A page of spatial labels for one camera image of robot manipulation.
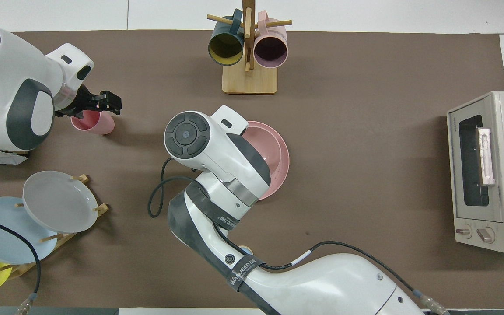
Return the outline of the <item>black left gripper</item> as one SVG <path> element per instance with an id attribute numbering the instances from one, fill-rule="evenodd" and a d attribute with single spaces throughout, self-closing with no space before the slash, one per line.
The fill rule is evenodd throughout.
<path id="1" fill-rule="evenodd" d="M 64 87 L 62 91 L 54 97 L 55 116 L 76 116 L 79 118 L 82 116 L 79 116 L 82 110 L 97 112 L 103 110 L 115 115 L 120 115 L 122 99 L 113 92 L 102 91 L 101 95 L 95 95 L 89 92 L 84 84 L 81 84 L 76 91 L 75 97 L 73 97 L 72 94 L 72 90 L 69 90 L 68 87 Z"/>

